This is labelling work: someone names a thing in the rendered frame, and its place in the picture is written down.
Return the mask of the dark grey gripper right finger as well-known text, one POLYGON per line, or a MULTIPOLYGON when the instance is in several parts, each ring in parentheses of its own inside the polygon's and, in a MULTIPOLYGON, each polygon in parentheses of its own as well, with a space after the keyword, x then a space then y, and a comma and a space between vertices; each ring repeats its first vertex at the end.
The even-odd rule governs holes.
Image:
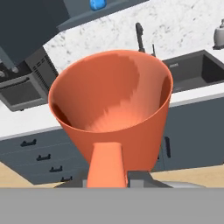
POLYGON ((170 188, 169 185, 155 180, 147 171, 128 171, 127 177, 129 188, 170 188))

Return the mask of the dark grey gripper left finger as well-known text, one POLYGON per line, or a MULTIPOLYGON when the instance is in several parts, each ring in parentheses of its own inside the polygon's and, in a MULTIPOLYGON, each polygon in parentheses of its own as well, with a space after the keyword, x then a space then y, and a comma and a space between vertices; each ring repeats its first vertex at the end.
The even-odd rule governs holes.
POLYGON ((84 188, 86 187, 86 182, 88 179, 88 172, 87 171, 82 171, 76 178, 74 178, 73 180, 69 180, 67 182, 64 182, 60 185, 57 185, 57 188, 60 187, 65 187, 65 188, 84 188))

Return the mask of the orange cup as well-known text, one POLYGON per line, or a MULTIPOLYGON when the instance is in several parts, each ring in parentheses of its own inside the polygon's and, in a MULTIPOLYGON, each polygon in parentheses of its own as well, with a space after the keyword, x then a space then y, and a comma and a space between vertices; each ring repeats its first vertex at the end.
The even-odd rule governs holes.
POLYGON ((81 59, 53 82, 52 114, 89 164, 87 186, 125 187, 158 159, 173 89, 168 67, 115 50, 81 59))

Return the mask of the grey drawer front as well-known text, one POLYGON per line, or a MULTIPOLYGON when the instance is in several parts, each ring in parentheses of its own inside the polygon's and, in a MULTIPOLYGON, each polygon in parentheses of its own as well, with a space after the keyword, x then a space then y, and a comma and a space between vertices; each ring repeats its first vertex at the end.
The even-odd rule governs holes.
POLYGON ((0 155, 13 153, 16 151, 26 151, 36 148, 51 146, 55 144, 70 143, 71 140, 63 129, 42 132, 29 136, 21 136, 12 139, 0 141, 0 155), (21 147, 23 141, 30 142, 37 139, 37 143, 32 146, 21 147))
POLYGON ((20 152, 3 154, 0 155, 0 161, 9 167, 14 167, 16 165, 35 164, 39 162, 36 160, 39 155, 43 157, 51 154, 51 159, 46 161, 52 161, 62 158, 70 158, 71 156, 74 156, 76 152, 77 150, 72 143, 62 143, 33 150, 22 150, 20 152))
POLYGON ((63 170, 59 172, 47 172, 44 174, 34 174, 29 175, 27 180, 34 185, 42 185, 42 184, 49 184, 49 183, 57 183, 60 182, 61 178, 69 178, 73 176, 73 179, 76 178, 81 172, 88 171, 88 168, 74 168, 72 170, 63 170))
POLYGON ((83 157, 71 156, 69 158, 62 158, 52 161, 39 161, 35 164, 16 165, 13 167, 13 170, 21 176, 28 177, 29 175, 47 173, 52 167, 58 168, 61 165, 63 166, 63 170, 66 171, 74 168, 86 168, 88 166, 83 157))

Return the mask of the grey cupboard door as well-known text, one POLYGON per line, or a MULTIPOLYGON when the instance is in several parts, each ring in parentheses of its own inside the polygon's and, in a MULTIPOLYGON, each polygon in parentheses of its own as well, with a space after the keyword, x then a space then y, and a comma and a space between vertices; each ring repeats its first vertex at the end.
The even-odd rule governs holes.
POLYGON ((224 98, 172 107, 153 171, 172 171, 224 163, 224 98), (171 157, 165 137, 170 138, 171 157))

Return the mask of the dark grey toaster oven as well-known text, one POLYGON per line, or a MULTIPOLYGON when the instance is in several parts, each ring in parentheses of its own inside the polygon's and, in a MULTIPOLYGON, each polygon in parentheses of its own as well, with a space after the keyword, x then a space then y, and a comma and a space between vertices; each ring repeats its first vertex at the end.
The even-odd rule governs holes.
POLYGON ((47 104, 50 87, 58 75, 43 47, 13 68, 0 60, 0 101, 10 111, 47 104))

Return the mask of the dark grey sink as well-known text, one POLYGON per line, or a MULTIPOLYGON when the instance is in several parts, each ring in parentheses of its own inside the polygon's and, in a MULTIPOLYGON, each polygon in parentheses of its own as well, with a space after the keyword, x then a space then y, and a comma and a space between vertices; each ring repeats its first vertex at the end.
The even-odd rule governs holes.
POLYGON ((164 59, 173 77, 173 93, 224 82, 224 64, 206 50, 164 59))

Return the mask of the black tap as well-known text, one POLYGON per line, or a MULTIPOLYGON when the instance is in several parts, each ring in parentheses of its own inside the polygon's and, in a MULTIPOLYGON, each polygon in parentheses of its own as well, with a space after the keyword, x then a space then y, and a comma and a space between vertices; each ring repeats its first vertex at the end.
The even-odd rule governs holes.
POLYGON ((137 43, 138 43, 138 51, 144 53, 145 49, 144 49, 144 44, 143 44, 143 40, 142 40, 142 36, 143 36, 143 27, 141 26, 140 23, 136 23, 136 37, 137 37, 137 43))

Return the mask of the blue object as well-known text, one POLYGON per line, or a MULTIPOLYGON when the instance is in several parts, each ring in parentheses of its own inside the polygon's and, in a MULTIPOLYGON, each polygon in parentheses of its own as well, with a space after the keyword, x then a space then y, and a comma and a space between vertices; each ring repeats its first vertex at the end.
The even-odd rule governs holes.
POLYGON ((89 5, 92 11, 98 11, 107 6, 107 0, 89 0, 89 5))

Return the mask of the dark grey wall cabinet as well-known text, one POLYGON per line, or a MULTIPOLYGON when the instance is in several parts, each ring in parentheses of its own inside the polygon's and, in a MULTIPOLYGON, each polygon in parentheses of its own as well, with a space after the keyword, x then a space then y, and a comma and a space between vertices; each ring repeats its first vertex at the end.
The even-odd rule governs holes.
POLYGON ((67 19, 63 0, 0 0, 0 59, 15 67, 52 39, 67 19))

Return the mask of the grey open wall shelf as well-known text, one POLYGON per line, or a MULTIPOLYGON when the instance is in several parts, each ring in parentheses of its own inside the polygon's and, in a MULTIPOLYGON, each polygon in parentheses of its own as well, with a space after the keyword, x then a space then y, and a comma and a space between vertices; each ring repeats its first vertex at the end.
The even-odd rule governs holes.
POLYGON ((106 0, 107 5, 104 8, 91 10, 89 0, 63 0, 68 19, 58 25, 58 30, 62 32, 146 1, 149 0, 106 0))

